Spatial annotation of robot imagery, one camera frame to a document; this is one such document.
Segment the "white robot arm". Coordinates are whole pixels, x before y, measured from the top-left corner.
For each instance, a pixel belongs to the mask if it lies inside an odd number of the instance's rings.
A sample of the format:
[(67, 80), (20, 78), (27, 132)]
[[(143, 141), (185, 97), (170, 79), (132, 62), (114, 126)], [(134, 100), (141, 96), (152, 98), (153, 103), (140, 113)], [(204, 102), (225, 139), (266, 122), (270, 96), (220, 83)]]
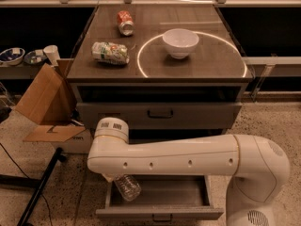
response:
[(227, 226), (276, 226), (272, 201), (290, 177), (288, 156), (268, 138), (221, 135), (130, 144), (129, 126), (118, 118), (98, 122), (87, 166), (110, 179), (229, 175)]

